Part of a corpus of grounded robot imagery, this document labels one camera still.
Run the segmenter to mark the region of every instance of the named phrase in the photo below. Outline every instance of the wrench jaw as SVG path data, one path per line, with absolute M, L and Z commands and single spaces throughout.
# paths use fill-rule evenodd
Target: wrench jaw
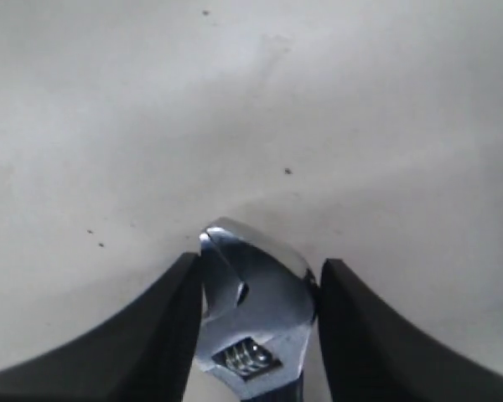
M 207 311 L 196 364 L 241 400 L 298 379 L 316 309 L 307 262 L 228 218 L 209 225 L 200 243 Z

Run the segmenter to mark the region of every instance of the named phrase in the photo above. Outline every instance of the metal jaw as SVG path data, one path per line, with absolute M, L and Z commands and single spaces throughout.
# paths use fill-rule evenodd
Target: metal jaw
M 221 218 L 200 235 L 207 311 L 195 362 L 250 399 L 300 377 L 315 319 L 313 274 L 288 246 Z

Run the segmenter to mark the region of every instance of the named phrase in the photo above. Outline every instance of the white wall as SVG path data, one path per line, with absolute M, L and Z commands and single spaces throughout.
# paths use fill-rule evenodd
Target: white wall
M 503 0 L 0 2 L 0 368 L 221 214 L 503 373 Z

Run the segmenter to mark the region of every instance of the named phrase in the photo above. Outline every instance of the wrench handle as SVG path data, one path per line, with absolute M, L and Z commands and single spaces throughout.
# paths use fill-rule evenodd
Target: wrench handle
M 242 402 L 303 402 L 303 374 L 296 381 Z

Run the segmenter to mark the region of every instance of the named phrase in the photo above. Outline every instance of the wrench head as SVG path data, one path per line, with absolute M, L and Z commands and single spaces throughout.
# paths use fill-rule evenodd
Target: wrench head
M 196 364 L 241 400 L 298 379 L 316 310 L 307 262 L 228 218 L 205 228 L 200 243 L 207 310 Z

